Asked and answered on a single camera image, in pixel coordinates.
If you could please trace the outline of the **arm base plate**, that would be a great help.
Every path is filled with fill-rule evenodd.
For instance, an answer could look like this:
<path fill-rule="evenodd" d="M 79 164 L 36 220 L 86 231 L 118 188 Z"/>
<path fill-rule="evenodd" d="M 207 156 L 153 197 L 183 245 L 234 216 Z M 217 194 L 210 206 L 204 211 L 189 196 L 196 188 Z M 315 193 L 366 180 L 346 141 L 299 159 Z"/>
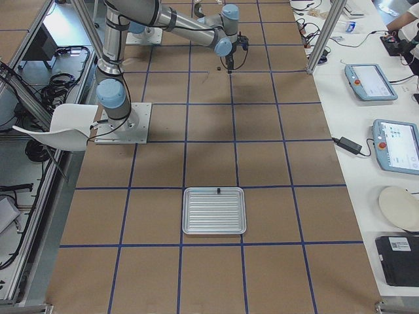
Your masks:
<path fill-rule="evenodd" d="M 129 30 L 126 44 L 131 46 L 155 46 L 162 42 L 162 30 L 155 27 Z"/>
<path fill-rule="evenodd" d="M 101 119 L 107 120 L 107 122 L 99 124 L 94 142 L 99 145 L 146 144 L 151 111 L 152 103 L 132 103 L 129 118 L 115 131 L 124 122 L 124 119 L 121 121 L 109 120 L 103 109 Z"/>

